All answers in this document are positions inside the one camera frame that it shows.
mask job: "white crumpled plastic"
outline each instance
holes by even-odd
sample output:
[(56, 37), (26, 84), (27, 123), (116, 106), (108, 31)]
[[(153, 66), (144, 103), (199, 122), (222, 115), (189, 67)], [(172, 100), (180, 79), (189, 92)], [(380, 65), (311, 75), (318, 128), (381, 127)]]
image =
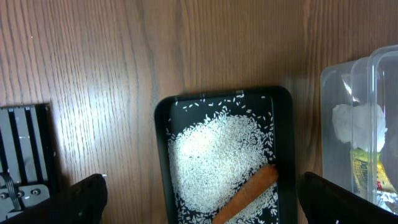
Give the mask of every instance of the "white crumpled plastic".
[[(350, 105), (337, 105), (333, 108), (331, 118), (337, 139), (342, 143), (351, 142), (351, 110), (353, 110), (353, 148), (357, 147), (368, 151), (371, 144), (369, 134), (369, 113), (371, 107), (368, 103), (352, 107)], [(386, 118), (381, 107), (377, 106), (377, 152), (384, 146), (384, 135), (386, 133)]]

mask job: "brown tabletop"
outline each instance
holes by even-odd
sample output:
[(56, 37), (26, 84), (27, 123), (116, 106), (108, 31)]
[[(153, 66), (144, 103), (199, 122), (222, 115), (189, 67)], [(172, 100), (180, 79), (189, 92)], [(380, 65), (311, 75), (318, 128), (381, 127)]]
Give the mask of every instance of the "brown tabletop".
[(103, 223), (167, 223), (159, 100), (284, 86), (297, 174), (321, 174), (321, 71), (398, 43), (397, 11), (395, 0), (0, 0), (0, 106), (52, 104), (63, 178), (108, 175)]

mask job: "pile of rice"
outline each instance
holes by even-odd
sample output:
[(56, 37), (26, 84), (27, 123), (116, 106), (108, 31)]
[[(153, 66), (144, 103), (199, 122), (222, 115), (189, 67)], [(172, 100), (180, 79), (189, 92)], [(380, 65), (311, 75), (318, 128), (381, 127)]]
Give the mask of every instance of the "pile of rice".
[[(219, 210), (268, 160), (272, 132), (246, 115), (222, 110), (214, 118), (185, 128), (168, 141), (170, 172), (181, 223), (211, 223)], [(228, 223), (264, 223), (268, 208), (277, 215), (276, 184)]]

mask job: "clear plastic container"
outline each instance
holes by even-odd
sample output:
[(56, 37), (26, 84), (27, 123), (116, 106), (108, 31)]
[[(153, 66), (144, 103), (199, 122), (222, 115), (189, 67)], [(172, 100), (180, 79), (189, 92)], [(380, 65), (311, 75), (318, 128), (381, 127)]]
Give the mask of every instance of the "clear plastic container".
[(398, 213), (398, 45), (321, 75), (323, 176)]

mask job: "black tray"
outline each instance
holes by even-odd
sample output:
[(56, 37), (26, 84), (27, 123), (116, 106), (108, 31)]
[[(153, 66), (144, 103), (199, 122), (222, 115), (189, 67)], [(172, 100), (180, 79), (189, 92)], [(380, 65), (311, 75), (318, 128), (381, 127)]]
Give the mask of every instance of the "black tray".
[[(236, 98), (237, 95), (242, 95), (243, 93), (244, 98)], [(239, 106), (232, 102), (234, 97), (241, 102)], [(246, 110), (252, 109), (256, 116), (268, 118), (268, 112), (272, 112), (275, 136), (272, 150), (276, 155), (276, 160), (269, 161), (269, 163), (275, 163), (279, 172), (277, 183), (278, 223), (297, 223), (292, 98), (286, 89), (279, 86), (252, 90), (221, 91), (200, 95), (170, 96), (157, 105), (155, 109), (155, 126), (169, 223), (178, 223), (178, 221), (167, 152), (167, 140), (170, 137), (167, 135), (167, 131), (175, 134), (180, 133), (185, 127), (193, 123), (202, 122), (205, 114), (212, 118), (213, 112), (221, 111), (223, 105), (226, 105), (231, 110), (231, 114), (248, 115)], [(270, 119), (266, 120), (260, 125), (268, 125), (267, 122)], [(263, 214), (261, 219), (268, 220), (266, 216), (268, 215)]]

